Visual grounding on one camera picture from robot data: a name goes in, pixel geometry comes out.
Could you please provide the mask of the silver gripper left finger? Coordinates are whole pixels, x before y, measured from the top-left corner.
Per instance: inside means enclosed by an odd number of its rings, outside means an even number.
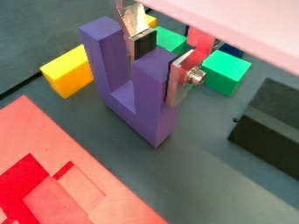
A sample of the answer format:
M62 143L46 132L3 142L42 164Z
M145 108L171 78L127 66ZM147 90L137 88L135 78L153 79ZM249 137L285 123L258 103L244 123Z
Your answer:
M138 60L157 47L157 30L150 27L146 9L141 3L126 5L126 0L114 0L114 4L131 60Z

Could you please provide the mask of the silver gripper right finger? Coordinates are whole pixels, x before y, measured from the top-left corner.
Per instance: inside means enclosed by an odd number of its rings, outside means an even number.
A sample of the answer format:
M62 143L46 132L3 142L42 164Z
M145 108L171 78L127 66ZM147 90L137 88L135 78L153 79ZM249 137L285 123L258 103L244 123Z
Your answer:
M175 107L189 94L189 85L203 84L208 73L202 71L202 62L212 55L216 38L205 31L190 27L187 43L194 46L170 66L170 78L166 92L166 103Z

